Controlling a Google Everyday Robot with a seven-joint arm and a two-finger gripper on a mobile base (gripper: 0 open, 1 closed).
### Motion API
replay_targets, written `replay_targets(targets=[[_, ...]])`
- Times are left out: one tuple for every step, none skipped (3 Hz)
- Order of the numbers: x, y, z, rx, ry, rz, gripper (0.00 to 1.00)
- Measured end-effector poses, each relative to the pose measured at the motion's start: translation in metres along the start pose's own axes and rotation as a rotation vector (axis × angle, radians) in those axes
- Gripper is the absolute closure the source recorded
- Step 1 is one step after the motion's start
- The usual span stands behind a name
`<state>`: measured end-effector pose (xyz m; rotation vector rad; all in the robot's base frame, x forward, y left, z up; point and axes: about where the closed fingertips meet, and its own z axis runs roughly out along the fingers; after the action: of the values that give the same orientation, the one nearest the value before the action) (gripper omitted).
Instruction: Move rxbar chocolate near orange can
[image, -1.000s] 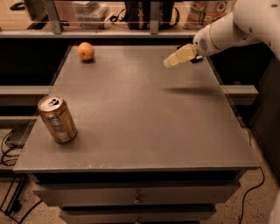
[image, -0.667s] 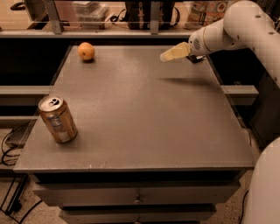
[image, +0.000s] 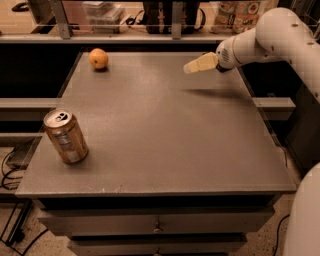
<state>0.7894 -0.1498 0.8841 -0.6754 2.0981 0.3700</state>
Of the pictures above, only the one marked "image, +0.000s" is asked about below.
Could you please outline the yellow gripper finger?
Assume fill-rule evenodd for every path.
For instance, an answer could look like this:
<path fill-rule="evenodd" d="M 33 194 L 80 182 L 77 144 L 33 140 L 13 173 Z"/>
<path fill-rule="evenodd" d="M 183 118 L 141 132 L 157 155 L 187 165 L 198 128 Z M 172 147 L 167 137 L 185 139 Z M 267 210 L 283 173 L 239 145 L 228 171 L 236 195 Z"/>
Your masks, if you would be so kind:
<path fill-rule="evenodd" d="M 199 66 L 199 65 L 192 64 L 192 63 L 188 63 L 188 64 L 184 65 L 183 71 L 185 74 L 192 74 L 192 73 L 212 70 L 215 68 L 216 68 L 215 65 L 213 65 L 213 66 Z"/>
<path fill-rule="evenodd" d="M 197 59 L 190 61 L 189 63 L 199 65 L 199 66 L 217 66 L 218 65 L 218 57 L 215 53 L 209 52 L 201 55 Z"/>

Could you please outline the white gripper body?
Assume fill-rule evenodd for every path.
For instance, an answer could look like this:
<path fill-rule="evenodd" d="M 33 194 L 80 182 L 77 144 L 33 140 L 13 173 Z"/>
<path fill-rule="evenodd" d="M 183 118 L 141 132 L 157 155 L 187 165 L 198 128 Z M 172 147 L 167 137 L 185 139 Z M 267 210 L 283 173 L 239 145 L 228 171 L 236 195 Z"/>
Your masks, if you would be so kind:
<path fill-rule="evenodd" d="M 217 69 L 220 72 L 226 72 L 240 66 L 240 62 L 234 53 L 234 41 L 235 38 L 230 37 L 222 41 L 216 49 L 218 57 Z"/>

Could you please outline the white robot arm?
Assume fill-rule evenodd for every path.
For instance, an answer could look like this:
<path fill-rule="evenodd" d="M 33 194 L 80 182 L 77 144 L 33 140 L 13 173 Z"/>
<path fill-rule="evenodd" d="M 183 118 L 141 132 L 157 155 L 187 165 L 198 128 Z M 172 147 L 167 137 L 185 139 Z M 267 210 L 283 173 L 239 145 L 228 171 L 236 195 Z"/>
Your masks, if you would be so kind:
<path fill-rule="evenodd" d="M 224 40 L 214 53 L 190 61 L 183 70 L 224 72 L 253 62 L 283 60 L 320 102 L 319 59 L 320 45 L 308 26 L 293 11 L 273 8 L 253 29 Z M 308 171 L 295 194 L 283 256 L 320 256 L 320 163 Z"/>

